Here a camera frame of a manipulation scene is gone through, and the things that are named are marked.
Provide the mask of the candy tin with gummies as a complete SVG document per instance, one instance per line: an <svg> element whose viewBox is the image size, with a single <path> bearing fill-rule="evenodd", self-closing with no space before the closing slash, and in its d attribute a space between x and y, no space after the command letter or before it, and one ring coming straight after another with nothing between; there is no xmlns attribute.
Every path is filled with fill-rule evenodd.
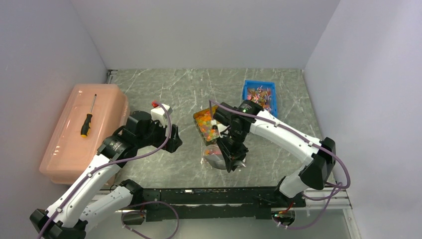
<svg viewBox="0 0 422 239"><path fill-rule="evenodd" d="M216 144L216 141L219 138L219 131L217 128L218 122L213 121L210 109L207 108L194 113L193 119L205 145Z"/></svg>

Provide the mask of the clear plastic cup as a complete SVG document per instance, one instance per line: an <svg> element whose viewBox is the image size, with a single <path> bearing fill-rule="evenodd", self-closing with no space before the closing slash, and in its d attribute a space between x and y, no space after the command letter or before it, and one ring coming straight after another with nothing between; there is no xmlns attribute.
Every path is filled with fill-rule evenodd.
<svg viewBox="0 0 422 239"><path fill-rule="evenodd" d="M222 152L221 152L220 148L216 144L212 144L212 145L208 145L203 150L203 156L204 155L209 155L209 154L222 154Z"/></svg>

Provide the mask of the yellow black screwdriver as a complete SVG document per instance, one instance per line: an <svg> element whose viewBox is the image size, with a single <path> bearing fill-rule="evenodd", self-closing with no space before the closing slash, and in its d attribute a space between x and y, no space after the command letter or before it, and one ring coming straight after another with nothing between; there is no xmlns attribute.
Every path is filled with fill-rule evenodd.
<svg viewBox="0 0 422 239"><path fill-rule="evenodd" d="M94 94L93 101L92 101L92 104L91 104L91 107L90 107L90 111L86 115L85 121L84 121L84 123L81 127L81 131L80 131L81 137L84 137L84 138L88 137L88 135L90 133L91 122L92 122L92 117L93 117L92 112L93 112L93 108L94 108L94 105L95 105L96 98L97 98L97 94Z"/></svg>

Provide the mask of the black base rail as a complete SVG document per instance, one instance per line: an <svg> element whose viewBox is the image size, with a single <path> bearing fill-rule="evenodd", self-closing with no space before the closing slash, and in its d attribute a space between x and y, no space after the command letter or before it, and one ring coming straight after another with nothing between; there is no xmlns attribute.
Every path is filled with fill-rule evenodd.
<svg viewBox="0 0 422 239"><path fill-rule="evenodd" d="M330 188L312 190L313 201L302 194L287 201L277 199L272 187L234 188L144 188L136 192L128 203L113 206L112 211L127 210L132 216L124 221L130 225L142 221L159 222L179 219L255 218L275 219L283 225L294 222L296 210L351 209L346 192L328 199Z"/></svg>

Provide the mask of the metal scoop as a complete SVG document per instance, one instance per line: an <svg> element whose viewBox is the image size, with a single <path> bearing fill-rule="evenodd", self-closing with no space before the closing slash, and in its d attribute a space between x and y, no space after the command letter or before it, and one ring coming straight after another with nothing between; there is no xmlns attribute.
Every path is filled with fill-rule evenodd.
<svg viewBox="0 0 422 239"><path fill-rule="evenodd" d="M203 158L213 168L226 170L226 164L222 154L204 155Z"/></svg>

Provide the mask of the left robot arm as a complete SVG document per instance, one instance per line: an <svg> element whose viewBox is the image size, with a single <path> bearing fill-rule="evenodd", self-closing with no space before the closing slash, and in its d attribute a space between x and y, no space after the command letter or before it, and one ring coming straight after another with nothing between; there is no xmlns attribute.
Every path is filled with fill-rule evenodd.
<svg viewBox="0 0 422 239"><path fill-rule="evenodd" d="M153 203L144 188L130 179L97 201L93 197L127 162L138 158L139 149L153 146L154 152L172 153L182 145L178 127L171 123L171 112L168 105L158 105L150 112L135 111L125 125L105 138L71 187L47 209L37 209L30 215L38 238L83 239L115 211Z"/></svg>

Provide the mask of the pink plastic storage box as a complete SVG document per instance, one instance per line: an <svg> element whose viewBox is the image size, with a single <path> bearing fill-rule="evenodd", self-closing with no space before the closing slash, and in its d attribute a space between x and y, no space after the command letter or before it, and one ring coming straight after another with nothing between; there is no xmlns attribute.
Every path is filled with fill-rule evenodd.
<svg viewBox="0 0 422 239"><path fill-rule="evenodd" d="M90 111L91 129L81 137ZM55 184L72 185L88 167L103 140L125 124L130 113L128 97L115 84L77 84L63 108L39 171Z"/></svg>

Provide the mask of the blue bin of lollipops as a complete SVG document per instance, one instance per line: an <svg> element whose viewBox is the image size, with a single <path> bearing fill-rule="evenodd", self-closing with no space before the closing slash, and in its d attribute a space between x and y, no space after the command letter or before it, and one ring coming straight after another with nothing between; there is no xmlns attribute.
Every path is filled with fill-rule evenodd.
<svg viewBox="0 0 422 239"><path fill-rule="evenodd" d="M251 100L274 117L278 116L276 85L274 82L245 80L242 89L242 100Z"/></svg>

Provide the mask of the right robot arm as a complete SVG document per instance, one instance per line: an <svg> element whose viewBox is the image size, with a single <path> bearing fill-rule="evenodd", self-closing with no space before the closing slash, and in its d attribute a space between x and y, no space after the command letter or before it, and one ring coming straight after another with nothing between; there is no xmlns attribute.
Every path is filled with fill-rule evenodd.
<svg viewBox="0 0 422 239"><path fill-rule="evenodd" d="M248 153L244 141L249 133L260 136L287 150L301 167L283 177L275 190L274 200L285 207L308 188L322 190L337 161L335 143L307 136L281 122L258 104L244 100L239 107L216 103L213 119L228 129L228 135L217 140L228 172L242 163Z"/></svg>

